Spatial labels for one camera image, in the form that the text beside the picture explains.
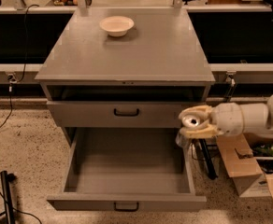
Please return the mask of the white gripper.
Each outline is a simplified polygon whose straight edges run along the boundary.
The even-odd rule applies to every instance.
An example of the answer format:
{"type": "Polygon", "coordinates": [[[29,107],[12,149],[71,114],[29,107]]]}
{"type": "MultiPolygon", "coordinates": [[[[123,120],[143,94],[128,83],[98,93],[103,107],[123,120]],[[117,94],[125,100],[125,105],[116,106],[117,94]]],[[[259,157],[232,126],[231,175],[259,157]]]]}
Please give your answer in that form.
{"type": "Polygon", "coordinates": [[[180,129],[180,134],[185,138],[205,139],[218,135],[235,136],[241,134],[244,128],[241,108],[236,103],[219,104],[213,109],[209,105],[189,107],[180,112],[179,119],[188,114],[198,116],[202,123],[208,120],[210,114],[213,125],[209,124],[206,128],[198,130],[183,127],[180,129]]]}

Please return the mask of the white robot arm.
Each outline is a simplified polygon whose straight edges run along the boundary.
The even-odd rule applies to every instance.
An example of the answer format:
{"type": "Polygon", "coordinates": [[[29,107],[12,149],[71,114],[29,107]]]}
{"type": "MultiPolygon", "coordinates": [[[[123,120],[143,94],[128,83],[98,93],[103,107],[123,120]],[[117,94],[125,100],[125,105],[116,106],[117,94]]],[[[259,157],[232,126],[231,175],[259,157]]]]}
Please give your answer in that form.
{"type": "Polygon", "coordinates": [[[188,139],[237,136],[242,133],[273,138],[273,95],[265,104],[193,106],[181,111],[179,119],[182,122],[179,134],[188,139]]]}

